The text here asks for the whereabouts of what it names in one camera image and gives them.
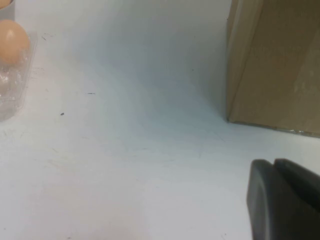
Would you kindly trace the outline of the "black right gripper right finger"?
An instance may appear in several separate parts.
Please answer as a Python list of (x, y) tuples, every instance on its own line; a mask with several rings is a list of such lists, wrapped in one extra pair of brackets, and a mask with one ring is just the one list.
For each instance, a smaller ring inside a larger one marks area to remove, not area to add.
[(296, 195), (317, 212), (320, 211), (320, 176), (288, 159), (278, 158), (274, 167)]

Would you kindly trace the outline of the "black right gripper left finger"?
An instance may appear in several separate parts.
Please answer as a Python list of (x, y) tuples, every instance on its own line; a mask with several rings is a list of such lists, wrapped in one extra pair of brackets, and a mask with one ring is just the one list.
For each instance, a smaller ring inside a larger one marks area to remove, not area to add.
[(296, 195), (274, 163), (252, 161), (246, 202), (254, 240), (320, 238), (320, 212)]

